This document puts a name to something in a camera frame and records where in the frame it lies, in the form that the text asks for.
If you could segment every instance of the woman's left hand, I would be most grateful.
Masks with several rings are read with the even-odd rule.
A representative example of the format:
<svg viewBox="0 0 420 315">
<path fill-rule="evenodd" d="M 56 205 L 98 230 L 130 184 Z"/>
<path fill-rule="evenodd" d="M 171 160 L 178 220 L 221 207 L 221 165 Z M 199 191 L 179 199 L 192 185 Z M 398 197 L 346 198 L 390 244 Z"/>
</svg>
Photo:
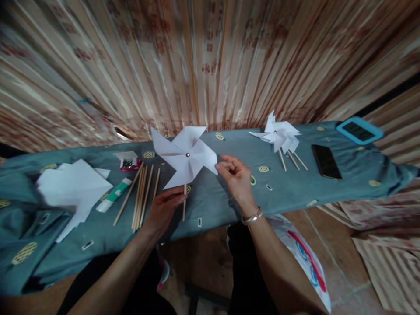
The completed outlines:
<svg viewBox="0 0 420 315">
<path fill-rule="evenodd" d="M 186 198 L 183 186 L 172 188 L 156 196 L 142 229 L 153 233 L 159 240 L 168 229 L 176 208 Z"/>
</svg>

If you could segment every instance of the bracelet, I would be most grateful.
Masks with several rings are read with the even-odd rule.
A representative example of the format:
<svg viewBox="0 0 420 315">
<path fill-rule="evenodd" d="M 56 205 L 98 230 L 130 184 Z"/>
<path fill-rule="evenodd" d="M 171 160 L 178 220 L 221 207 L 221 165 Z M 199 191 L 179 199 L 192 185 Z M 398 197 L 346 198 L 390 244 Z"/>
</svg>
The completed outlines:
<svg viewBox="0 0 420 315">
<path fill-rule="evenodd" d="M 254 222 L 255 220 L 257 220 L 259 217 L 263 216 L 263 210 L 261 209 L 260 206 L 258 206 L 258 213 L 254 214 L 252 217 L 245 219 L 244 217 L 242 217 L 241 221 L 243 225 L 250 225 L 252 222 Z"/>
</svg>

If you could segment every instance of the tiled floor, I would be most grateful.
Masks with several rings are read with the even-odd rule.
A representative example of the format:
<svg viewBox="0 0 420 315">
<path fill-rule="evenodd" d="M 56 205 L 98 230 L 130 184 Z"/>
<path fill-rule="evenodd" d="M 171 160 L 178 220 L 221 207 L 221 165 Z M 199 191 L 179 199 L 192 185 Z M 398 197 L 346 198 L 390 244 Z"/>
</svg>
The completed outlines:
<svg viewBox="0 0 420 315">
<path fill-rule="evenodd" d="M 350 236 L 353 230 L 317 208 L 286 213 L 312 247 L 325 272 L 333 315 L 392 314 L 384 311 L 369 281 L 363 263 Z M 171 264 L 171 275 L 161 294 L 178 314 L 187 314 L 189 300 L 183 295 L 185 283 L 230 298 L 233 288 L 232 259 L 226 248 L 226 229 L 167 243 L 162 254 Z M 55 314 L 73 277 L 67 278 L 39 294 L 6 298 L 2 314 Z M 200 314 L 213 312 L 199 303 Z"/>
</svg>

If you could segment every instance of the glue stick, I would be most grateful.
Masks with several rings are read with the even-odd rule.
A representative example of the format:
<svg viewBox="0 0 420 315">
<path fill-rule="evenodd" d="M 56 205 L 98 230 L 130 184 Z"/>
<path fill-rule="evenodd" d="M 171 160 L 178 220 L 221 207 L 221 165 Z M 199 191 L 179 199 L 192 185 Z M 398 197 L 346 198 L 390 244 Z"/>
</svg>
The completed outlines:
<svg viewBox="0 0 420 315">
<path fill-rule="evenodd" d="M 109 208 L 114 204 L 114 202 L 120 197 L 123 192 L 127 189 L 128 186 L 131 185 L 133 181 L 130 181 L 127 177 L 124 178 L 106 197 L 104 201 L 102 201 L 99 206 L 96 207 L 96 210 L 99 212 L 107 212 Z"/>
</svg>

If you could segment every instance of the human hand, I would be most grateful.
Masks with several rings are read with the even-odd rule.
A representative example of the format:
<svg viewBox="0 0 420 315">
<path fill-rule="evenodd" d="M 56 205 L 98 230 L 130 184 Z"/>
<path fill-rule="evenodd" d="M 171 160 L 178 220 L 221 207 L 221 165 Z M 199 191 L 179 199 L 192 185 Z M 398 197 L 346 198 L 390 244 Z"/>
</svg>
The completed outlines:
<svg viewBox="0 0 420 315">
<path fill-rule="evenodd" d="M 227 187 L 241 207 L 244 217 L 258 213 L 251 189 L 251 170 L 236 157 L 221 155 L 225 161 L 215 165 L 217 171 L 225 179 Z"/>
<path fill-rule="evenodd" d="M 172 188 L 156 196 L 144 222 L 143 229 L 151 232 L 156 241 L 158 241 L 168 229 L 176 208 L 186 198 L 184 186 Z"/>
</svg>

